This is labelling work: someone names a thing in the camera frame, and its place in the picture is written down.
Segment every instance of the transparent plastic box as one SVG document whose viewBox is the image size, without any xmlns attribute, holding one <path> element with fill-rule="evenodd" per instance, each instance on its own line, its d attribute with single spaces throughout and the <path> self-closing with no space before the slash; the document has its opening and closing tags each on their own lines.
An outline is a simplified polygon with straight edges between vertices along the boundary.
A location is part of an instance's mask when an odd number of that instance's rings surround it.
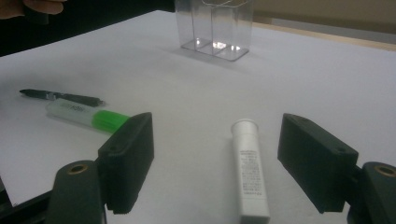
<svg viewBox="0 0 396 224">
<path fill-rule="evenodd" d="M 253 0 L 176 0 L 180 46 L 229 61 L 248 53 Z"/>
</svg>

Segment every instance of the green highlighter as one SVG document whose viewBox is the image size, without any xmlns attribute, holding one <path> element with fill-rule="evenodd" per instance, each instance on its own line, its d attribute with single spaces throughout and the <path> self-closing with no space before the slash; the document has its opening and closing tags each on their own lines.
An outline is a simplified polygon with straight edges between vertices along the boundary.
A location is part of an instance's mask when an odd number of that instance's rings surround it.
<svg viewBox="0 0 396 224">
<path fill-rule="evenodd" d="M 61 98 L 47 105 L 46 109 L 56 117 L 72 120 L 109 133 L 114 133 L 129 118 L 119 113 Z"/>
</svg>

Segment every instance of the pen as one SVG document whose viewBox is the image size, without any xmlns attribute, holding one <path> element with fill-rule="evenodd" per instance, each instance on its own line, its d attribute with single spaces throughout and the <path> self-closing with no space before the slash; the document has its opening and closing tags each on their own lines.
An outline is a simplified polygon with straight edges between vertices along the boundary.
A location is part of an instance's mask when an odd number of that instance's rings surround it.
<svg viewBox="0 0 396 224">
<path fill-rule="evenodd" d="M 29 97 L 51 101 L 62 98 L 68 101 L 73 101 L 82 105 L 89 106 L 99 106 L 104 104 L 103 101 L 96 97 L 60 93 L 55 91 L 21 90 L 20 93 Z"/>
</svg>

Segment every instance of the tube cap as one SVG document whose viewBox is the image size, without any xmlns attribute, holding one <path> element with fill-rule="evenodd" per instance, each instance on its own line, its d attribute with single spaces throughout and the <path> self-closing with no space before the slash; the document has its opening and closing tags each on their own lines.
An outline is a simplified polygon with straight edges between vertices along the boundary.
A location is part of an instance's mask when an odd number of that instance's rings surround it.
<svg viewBox="0 0 396 224">
<path fill-rule="evenodd" d="M 241 134 L 259 134 L 259 126 L 252 119 L 240 119 L 236 121 L 231 127 L 231 133 L 233 137 Z"/>
</svg>

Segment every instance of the white tube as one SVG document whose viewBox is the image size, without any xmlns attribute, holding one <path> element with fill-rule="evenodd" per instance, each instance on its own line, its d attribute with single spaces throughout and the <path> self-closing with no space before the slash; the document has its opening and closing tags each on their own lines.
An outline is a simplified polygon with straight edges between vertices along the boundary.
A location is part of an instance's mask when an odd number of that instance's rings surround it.
<svg viewBox="0 0 396 224">
<path fill-rule="evenodd" d="M 231 128 L 236 160 L 241 224 L 266 224 L 270 220 L 262 174 L 259 127 L 251 119 L 240 119 Z"/>
</svg>

